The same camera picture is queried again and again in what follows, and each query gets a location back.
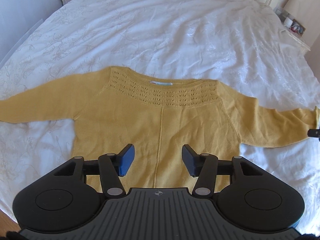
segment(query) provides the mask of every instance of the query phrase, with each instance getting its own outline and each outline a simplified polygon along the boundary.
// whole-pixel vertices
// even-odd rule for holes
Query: sweater
[[[282,147],[307,138],[319,109],[278,112],[217,80],[162,80],[126,67],[74,74],[0,101],[0,121],[75,121],[72,156],[97,159],[128,143],[135,159],[121,178],[130,187],[188,187],[181,148],[230,160],[240,143]],[[101,191],[98,176],[87,183]],[[228,185],[218,176],[216,191]]]

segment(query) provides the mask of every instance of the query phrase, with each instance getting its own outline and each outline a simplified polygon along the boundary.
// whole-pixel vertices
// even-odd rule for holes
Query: gray gripper base
[[[274,234],[245,231],[225,221],[208,199],[186,188],[132,188],[129,195],[106,201],[84,226],[59,234],[23,229],[29,240],[294,240],[295,229]]]

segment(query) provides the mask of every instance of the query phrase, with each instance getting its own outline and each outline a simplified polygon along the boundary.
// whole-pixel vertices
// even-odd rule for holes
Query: clothing label
[[[162,86],[172,86],[172,83],[163,83],[163,82],[157,82],[157,81],[150,81],[150,83],[152,84],[156,84],[156,85],[162,85]]]

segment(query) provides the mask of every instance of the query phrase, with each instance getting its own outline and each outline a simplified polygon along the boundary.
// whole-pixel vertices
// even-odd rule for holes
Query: photograph
[[[290,28],[293,32],[299,34],[300,36],[303,35],[303,33],[305,32],[306,28],[302,26],[302,24],[300,24],[296,19],[294,19],[292,21],[292,25]]]

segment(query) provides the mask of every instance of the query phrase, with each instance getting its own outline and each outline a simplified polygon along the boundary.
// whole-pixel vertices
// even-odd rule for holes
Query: bed
[[[128,66],[157,78],[218,79],[278,110],[320,106],[320,84],[272,11],[277,0],[72,0],[0,69],[0,99],[73,73]],[[73,121],[0,122],[0,209],[70,157]],[[301,233],[320,234],[320,143],[241,146],[297,189]]]

